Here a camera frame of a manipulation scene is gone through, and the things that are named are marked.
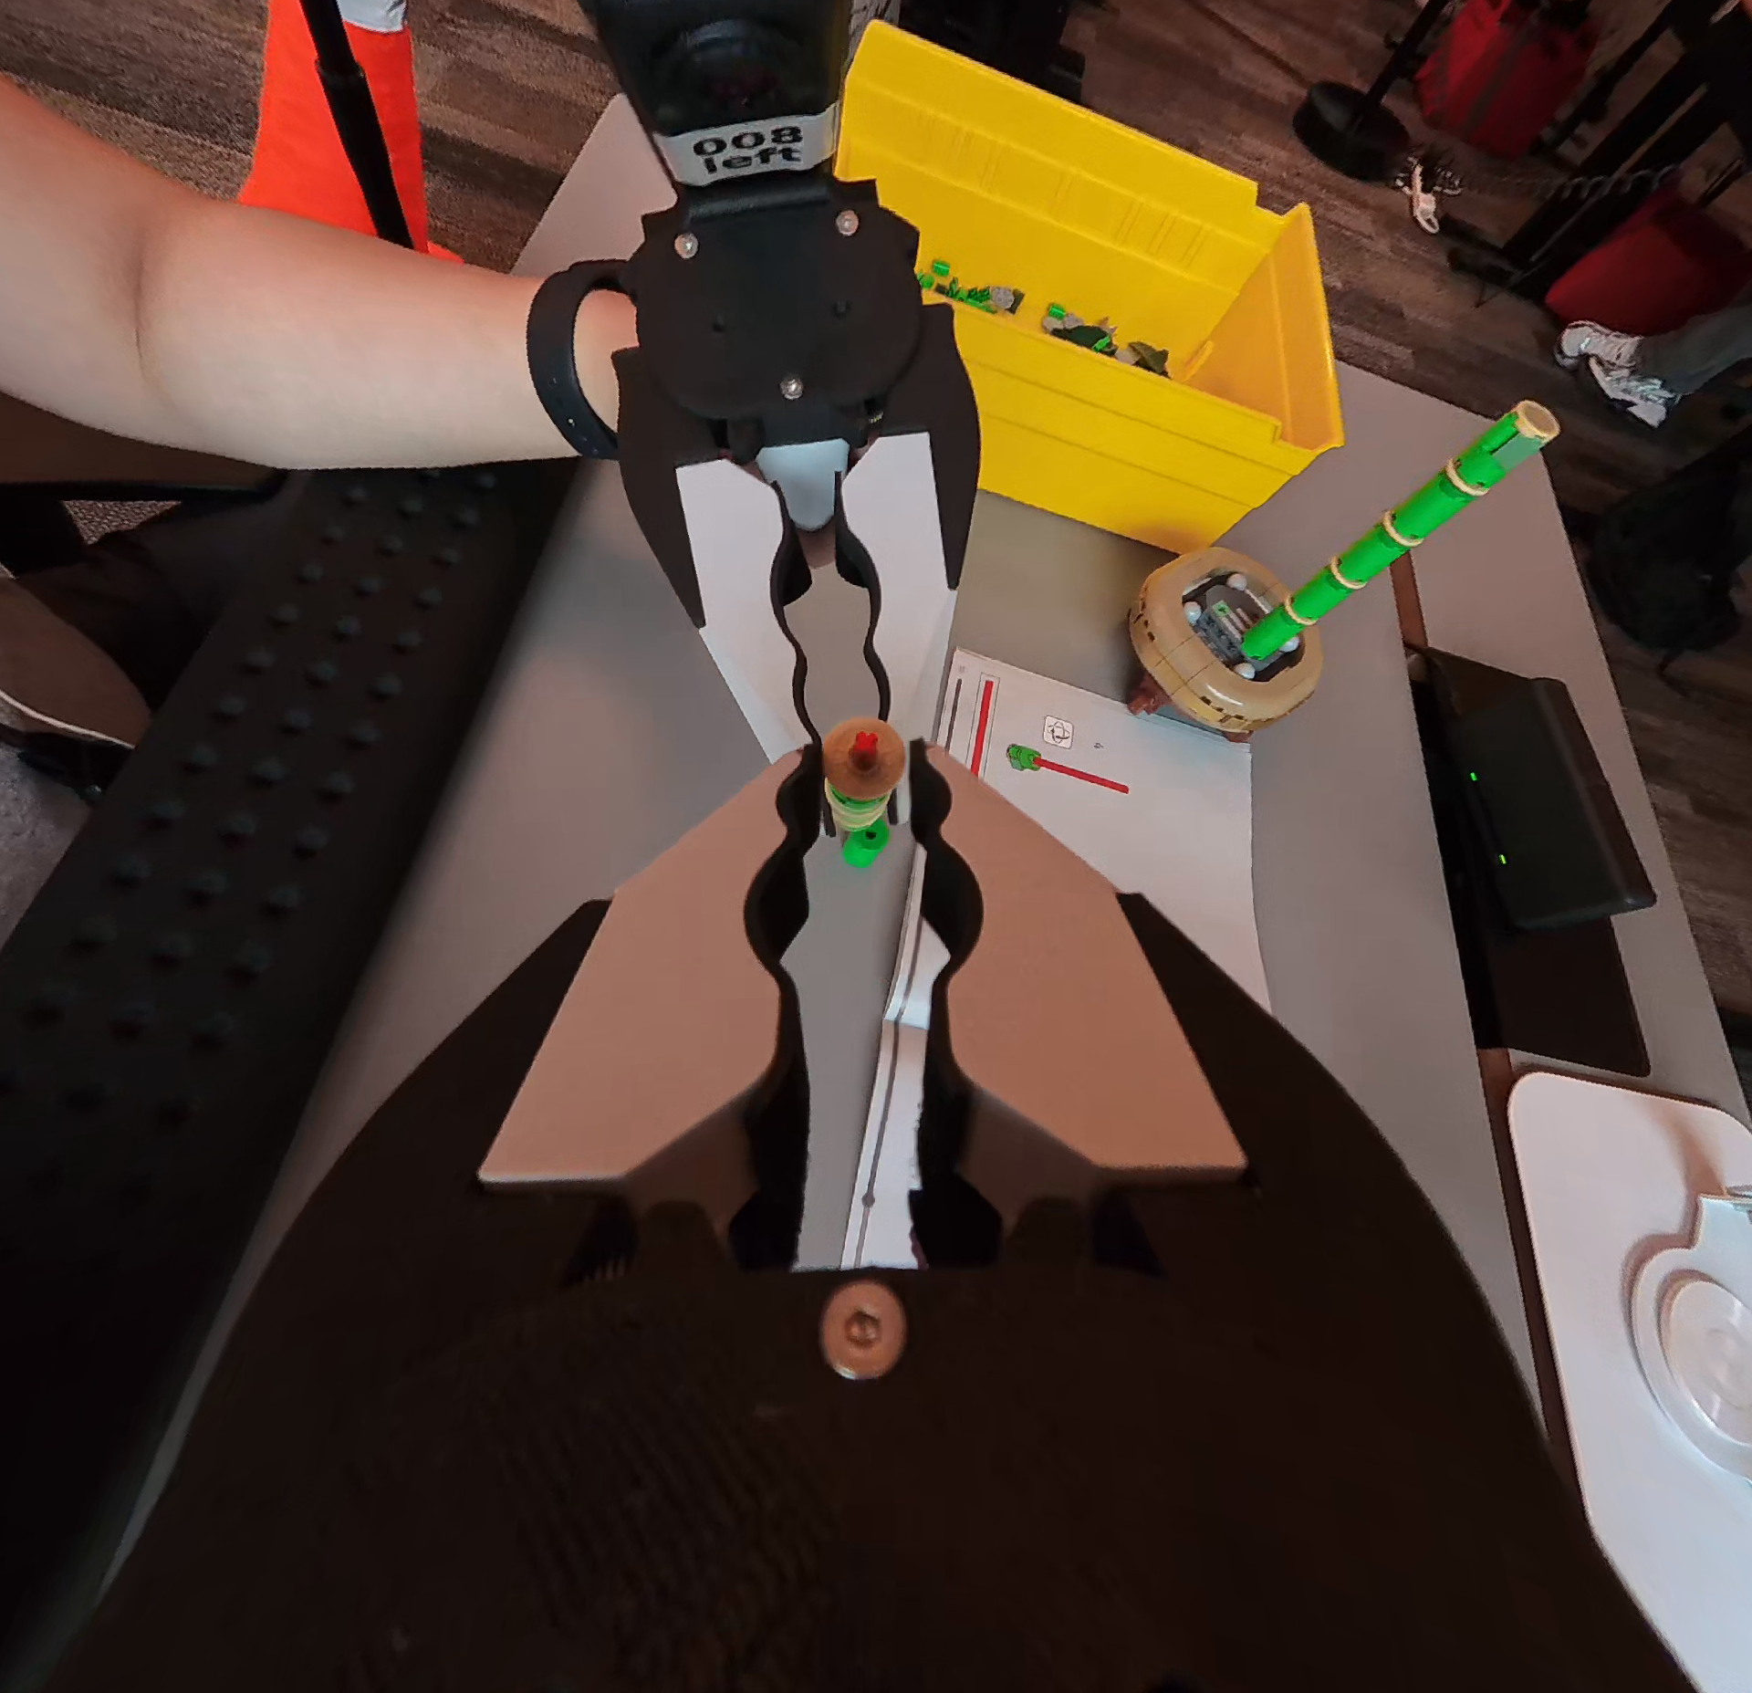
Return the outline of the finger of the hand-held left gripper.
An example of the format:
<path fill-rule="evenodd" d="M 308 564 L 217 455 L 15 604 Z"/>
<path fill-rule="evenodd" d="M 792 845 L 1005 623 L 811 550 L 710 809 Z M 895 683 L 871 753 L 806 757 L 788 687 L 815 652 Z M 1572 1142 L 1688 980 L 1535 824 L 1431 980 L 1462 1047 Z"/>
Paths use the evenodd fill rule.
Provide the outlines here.
<path fill-rule="evenodd" d="M 703 619 L 700 633 L 770 761 L 819 744 L 809 652 L 787 619 L 809 576 L 781 490 L 729 459 L 678 474 Z"/>
<path fill-rule="evenodd" d="M 884 435 L 840 482 L 840 546 L 865 578 L 865 668 L 879 717 L 929 737 L 954 619 L 932 435 Z"/>

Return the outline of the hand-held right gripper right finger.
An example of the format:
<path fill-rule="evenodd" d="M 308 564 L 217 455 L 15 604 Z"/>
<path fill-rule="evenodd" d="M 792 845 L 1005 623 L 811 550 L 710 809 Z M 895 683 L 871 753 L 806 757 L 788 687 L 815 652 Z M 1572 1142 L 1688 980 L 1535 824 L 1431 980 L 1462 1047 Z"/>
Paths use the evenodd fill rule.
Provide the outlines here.
<path fill-rule="evenodd" d="M 1131 1189 L 1244 1179 L 1125 897 L 941 746 L 916 746 L 910 791 L 946 948 L 910 1193 L 926 1265 L 995 1262 L 1039 1205 L 1099 1220 Z"/>

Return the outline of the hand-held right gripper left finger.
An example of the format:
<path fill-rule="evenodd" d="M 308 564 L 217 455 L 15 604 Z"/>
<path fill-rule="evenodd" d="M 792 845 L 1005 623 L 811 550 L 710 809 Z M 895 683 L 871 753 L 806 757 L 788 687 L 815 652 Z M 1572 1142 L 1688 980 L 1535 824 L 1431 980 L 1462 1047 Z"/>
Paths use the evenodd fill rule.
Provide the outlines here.
<path fill-rule="evenodd" d="M 698 1208 L 745 1268 L 799 1257 L 809 1062 L 784 953 L 809 918 L 821 748 L 781 756 L 608 901 L 478 1167 L 635 1217 Z"/>

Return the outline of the green brick bamboo stalk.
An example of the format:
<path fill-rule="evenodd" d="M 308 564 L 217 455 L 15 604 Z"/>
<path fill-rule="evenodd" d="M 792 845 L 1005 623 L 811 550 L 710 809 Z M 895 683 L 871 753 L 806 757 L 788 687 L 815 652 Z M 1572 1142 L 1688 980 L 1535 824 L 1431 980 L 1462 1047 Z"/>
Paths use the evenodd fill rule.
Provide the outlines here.
<path fill-rule="evenodd" d="M 823 800 L 829 816 L 832 818 L 832 829 L 842 838 L 843 859 L 854 869 L 869 869 L 881 852 L 888 848 L 890 841 L 890 816 L 888 811 L 894 802 L 894 796 L 901 784 L 894 789 L 885 802 L 852 802 L 842 799 L 829 784 L 823 781 Z"/>

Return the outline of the yellow bin with green bricks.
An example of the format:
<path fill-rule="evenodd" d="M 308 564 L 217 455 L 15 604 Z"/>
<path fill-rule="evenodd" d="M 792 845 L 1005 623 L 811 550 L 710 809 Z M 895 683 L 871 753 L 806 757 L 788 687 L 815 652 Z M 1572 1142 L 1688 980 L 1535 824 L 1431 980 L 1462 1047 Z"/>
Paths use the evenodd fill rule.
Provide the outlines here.
<path fill-rule="evenodd" d="M 876 21 L 838 174 L 917 230 L 920 264 L 1024 290 L 954 302 L 987 491 L 1189 550 L 1345 444 L 1316 231 L 1257 185 Z M 1157 376 L 1040 330 L 1049 302 L 1165 346 Z"/>

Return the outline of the grey desk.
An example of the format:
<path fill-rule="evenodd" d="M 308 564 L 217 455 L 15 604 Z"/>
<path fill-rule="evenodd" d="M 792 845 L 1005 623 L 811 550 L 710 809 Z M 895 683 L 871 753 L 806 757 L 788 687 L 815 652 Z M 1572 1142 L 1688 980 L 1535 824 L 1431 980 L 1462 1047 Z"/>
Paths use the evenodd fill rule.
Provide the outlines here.
<path fill-rule="evenodd" d="M 625 256 L 666 176 L 616 98 L 516 274 Z M 1352 542 L 1479 424 L 1341 367 L 1348 444 L 1235 532 L 1288 576 Z M 1104 696 L 1127 689 L 1125 611 L 1156 554 L 995 493 L 975 507 L 954 643 Z M 1434 1202 L 1535 1401 L 1535 1349 L 1443 888 L 1398 587 L 1321 624 L 1324 675 L 1253 746 L 1254 892 L 1275 1016 L 1352 1093 Z M 561 515 L 445 800 L 283 1162 L 105 1585 L 163 1491 L 223 1345 L 322 1175 L 383 1100 L 558 924 L 608 897 L 768 765 L 625 504 L 589 464 Z M 840 1262 L 906 860 L 854 914 L 852 962 L 804 983 L 811 1060 L 802 1260 Z"/>

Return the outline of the white instruction booklet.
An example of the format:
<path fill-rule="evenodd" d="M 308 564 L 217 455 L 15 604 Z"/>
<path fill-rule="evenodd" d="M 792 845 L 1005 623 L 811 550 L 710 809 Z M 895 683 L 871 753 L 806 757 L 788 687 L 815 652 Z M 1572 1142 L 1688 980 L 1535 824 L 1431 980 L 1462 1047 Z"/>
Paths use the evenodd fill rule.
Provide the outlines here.
<path fill-rule="evenodd" d="M 1104 873 L 1144 894 L 1262 1007 L 1269 989 L 1253 891 L 1253 756 L 1056 678 L 956 649 L 934 740 Z M 911 866 L 884 1007 L 843 1268 L 911 1268 L 932 985 L 946 948 L 922 918 L 923 850 Z"/>

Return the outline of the tan brick pot with stalk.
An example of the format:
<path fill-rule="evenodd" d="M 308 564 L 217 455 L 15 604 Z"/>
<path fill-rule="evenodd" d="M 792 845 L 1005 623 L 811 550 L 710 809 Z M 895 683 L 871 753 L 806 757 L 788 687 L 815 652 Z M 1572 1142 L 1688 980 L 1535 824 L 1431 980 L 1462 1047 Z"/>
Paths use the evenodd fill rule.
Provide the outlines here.
<path fill-rule="evenodd" d="M 1157 566 L 1127 612 L 1139 668 L 1127 708 L 1235 741 L 1280 723 L 1319 687 L 1319 623 L 1558 435 L 1558 416 L 1523 399 L 1298 587 L 1221 544 Z"/>

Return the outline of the pile of green bricks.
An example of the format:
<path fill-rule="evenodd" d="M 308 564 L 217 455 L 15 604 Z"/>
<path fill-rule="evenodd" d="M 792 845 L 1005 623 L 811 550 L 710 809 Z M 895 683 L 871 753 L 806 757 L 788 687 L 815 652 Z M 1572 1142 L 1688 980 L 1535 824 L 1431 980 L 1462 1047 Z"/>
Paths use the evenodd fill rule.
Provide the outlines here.
<path fill-rule="evenodd" d="M 1024 290 L 1010 285 L 975 285 L 963 280 L 951 262 L 934 261 L 916 271 L 916 283 L 929 301 L 963 304 L 991 319 L 1023 320 Z M 1049 302 L 1040 315 L 1040 330 L 1066 346 L 1081 346 L 1125 367 L 1172 375 L 1172 354 L 1165 346 L 1127 338 L 1108 319 L 1092 320 L 1062 302 Z"/>

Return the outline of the black crate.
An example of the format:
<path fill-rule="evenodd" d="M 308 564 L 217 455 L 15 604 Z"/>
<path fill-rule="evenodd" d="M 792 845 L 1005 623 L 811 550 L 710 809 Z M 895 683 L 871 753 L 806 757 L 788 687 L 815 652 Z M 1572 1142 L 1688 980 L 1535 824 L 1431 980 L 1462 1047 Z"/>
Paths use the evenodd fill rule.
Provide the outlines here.
<path fill-rule="evenodd" d="M 1078 103 L 1086 58 L 1064 47 L 1078 0 L 901 0 L 900 24 L 1030 87 Z"/>

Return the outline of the black pole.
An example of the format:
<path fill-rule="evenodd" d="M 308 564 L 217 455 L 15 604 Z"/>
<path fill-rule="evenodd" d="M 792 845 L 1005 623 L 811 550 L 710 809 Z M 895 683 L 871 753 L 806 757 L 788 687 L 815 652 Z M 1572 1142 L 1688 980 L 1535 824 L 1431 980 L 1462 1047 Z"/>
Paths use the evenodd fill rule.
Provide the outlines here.
<path fill-rule="evenodd" d="M 371 230 L 386 241 L 414 251 L 383 126 L 348 37 L 339 0 L 299 0 L 299 9 L 314 44 L 318 83 L 341 150 L 361 189 Z"/>

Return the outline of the orange traffic cone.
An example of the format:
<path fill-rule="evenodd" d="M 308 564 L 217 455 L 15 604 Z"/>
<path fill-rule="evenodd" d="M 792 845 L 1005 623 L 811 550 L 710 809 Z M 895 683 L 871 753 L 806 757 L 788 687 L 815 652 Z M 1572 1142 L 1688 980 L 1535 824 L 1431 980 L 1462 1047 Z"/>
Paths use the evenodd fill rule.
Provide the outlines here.
<path fill-rule="evenodd" d="M 383 129 L 414 247 L 455 262 L 429 237 L 422 119 L 405 0 L 338 0 Z M 366 194 L 318 81 L 318 48 L 299 0 L 268 0 L 259 129 L 239 199 L 259 209 L 374 233 Z"/>

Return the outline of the black device with green lights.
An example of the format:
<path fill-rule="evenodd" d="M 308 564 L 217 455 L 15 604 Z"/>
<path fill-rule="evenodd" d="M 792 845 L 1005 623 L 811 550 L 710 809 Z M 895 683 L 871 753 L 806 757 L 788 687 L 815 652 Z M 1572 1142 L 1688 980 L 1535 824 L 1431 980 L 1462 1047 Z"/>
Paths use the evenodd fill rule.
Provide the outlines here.
<path fill-rule="evenodd" d="M 1655 908 L 1568 686 L 1434 648 L 1420 661 L 1462 833 L 1507 929 L 1557 934 Z"/>

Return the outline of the black stanchion base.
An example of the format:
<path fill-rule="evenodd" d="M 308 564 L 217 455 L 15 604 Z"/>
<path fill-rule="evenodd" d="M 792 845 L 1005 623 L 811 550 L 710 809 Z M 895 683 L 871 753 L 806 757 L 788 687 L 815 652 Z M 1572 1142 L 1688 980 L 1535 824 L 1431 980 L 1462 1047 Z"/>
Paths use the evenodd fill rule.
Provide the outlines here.
<path fill-rule="evenodd" d="M 1391 184 L 1411 151 L 1411 135 L 1375 94 L 1316 81 L 1302 94 L 1290 129 L 1302 150 L 1357 184 Z"/>

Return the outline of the red bag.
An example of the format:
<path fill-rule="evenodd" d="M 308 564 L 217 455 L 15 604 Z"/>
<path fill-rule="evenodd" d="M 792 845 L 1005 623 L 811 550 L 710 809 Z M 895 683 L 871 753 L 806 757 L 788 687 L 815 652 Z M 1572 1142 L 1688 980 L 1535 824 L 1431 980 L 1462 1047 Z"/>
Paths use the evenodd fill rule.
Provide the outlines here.
<path fill-rule="evenodd" d="M 1550 285 L 1544 308 L 1565 325 L 1659 334 L 1732 304 L 1748 280 L 1744 237 L 1664 188 Z"/>
<path fill-rule="evenodd" d="M 1588 78 L 1598 41 L 1590 0 L 1469 0 L 1414 78 L 1422 119 L 1521 159 Z"/>

